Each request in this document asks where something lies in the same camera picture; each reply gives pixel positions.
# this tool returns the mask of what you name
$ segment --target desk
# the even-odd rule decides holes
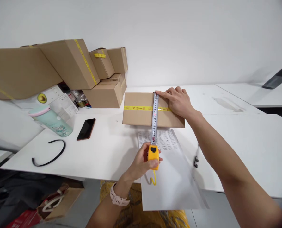
[[[278,115],[205,115],[236,151],[259,185],[282,198],[282,117]],[[215,171],[199,153],[195,178],[206,190],[223,192]]]
[[[233,147],[263,189],[270,196],[282,198],[282,117],[243,114],[204,117]],[[92,136],[88,140],[77,141],[84,120],[91,118],[96,118]],[[75,115],[69,124],[74,126],[73,133],[63,138],[66,141],[66,149],[53,163],[35,167],[31,162],[32,157],[35,157],[39,164],[50,161],[63,146],[62,142],[47,144],[61,137],[45,129],[2,168],[118,180],[138,151],[138,132],[150,130],[150,127],[123,125],[122,114],[79,114]],[[192,129],[186,123],[186,128],[174,131],[183,152],[192,164],[198,147]],[[205,190],[223,191],[218,176],[202,153],[199,160],[195,178],[200,187]]]
[[[1,168],[116,181],[131,165],[139,150],[138,132],[151,130],[151,127],[123,125],[122,117],[122,114],[75,115],[68,122],[74,126],[71,135],[61,138],[50,129],[44,129]],[[96,123],[90,139],[77,141],[84,121],[92,118],[96,119]],[[193,141],[187,139],[188,135],[193,134],[192,129],[188,126],[176,129],[177,132],[178,136],[182,136],[182,146],[192,151],[188,158],[193,159],[198,143],[195,137]],[[33,157],[38,164],[43,164],[61,151],[62,142],[48,144],[55,139],[66,141],[64,153],[47,166],[34,166],[31,162]]]
[[[282,84],[273,90],[264,83],[217,84],[220,88],[257,107],[282,107]]]
[[[166,91],[171,86],[127,88],[125,92]],[[183,85],[191,99],[193,107],[202,114],[265,114],[247,102],[237,98],[216,85]],[[124,102],[119,109],[81,108],[78,114],[122,114]]]

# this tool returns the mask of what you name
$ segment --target wrist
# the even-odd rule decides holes
[[[125,172],[120,179],[118,180],[117,184],[114,187],[114,192],[117,196],[121,198],[126,198],[127,194],[133,184],[133,180],[130,178],[130,175]]]
[[[188,116],[185,119],[192,126],[194,125],[194,123],[197,123],[201,121],[202,119],[204,119],[204,117],[201,112],[197,110],[193,110],[189,112]]]
[[[129,170],[123,173],[119,180],[123,181],[126,184],[131,184],[131,185],[135,181],[131,175],[131,172],[129,172]]]

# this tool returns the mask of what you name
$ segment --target water bottle lid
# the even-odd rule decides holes
[[[41,115],[47,113],[50,109],[51,108],[48,104],[47,105],[41,105],[41,106],[34,108],[33,110],[29,111],[28,115],[31,116],[31,117],[41,116]]]

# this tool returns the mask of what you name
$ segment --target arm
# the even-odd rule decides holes
[[[279,227],[282,210],[261,188],[231,146],[195,110],[185,89],[170,88],[157,94],[169,99],[170,108],[187,120],[204,157],[215,170],[241,227]]]
[[[133,182],[143,176],[147,170],[157,167],[163,158],[147,161],[148,146],[150,142],[145,142],[128,168],[120,177],[114,187],[115,194],[121,198],[126,198]],[[113,227],[123,207],[112,203],[109,194],[102,200],[91,216],[86,228]]]

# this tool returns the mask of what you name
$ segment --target floor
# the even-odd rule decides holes
[[[76,200],[66,217],[52,222],[40,223],[35,228],[85,228],[88,220],[99,205],[100,180],[86,179],[85,190]],[[225,194],[204,191],[209,210],[186,210],[191,228],[239,227]],[[275,199],[282,208],[282,199]]]
[[[66,217],[37,224],[34,228],[85,228],[100,202],[100,180],[86,179],[84,188]],[[186,216],[191,228],[196,228],[192,211],[186,211]]]

